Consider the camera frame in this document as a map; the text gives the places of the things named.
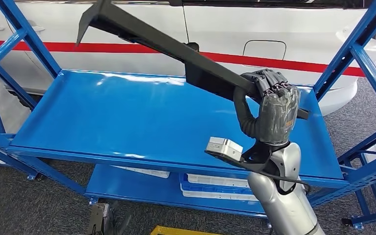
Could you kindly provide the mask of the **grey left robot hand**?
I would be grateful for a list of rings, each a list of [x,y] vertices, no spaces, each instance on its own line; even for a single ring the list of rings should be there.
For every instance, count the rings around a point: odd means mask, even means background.
[[[108,235],[122,235],[128,227],[134,211],[128,209],[124,211],[119,202],[114,202],[109,207],[109,221],[107,222]]]

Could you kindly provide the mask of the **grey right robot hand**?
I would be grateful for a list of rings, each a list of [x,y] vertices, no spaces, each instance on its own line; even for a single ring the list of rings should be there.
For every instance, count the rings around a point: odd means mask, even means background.
[[[298,115],[299,89],[289,84],[280,72],[270,69],[246,72],[241,77],[256,87],[259,104],[258,117],[254,117],[246,102],[246,91],[235,88],[233,102],[241,131],[269,145],[288,143]]]

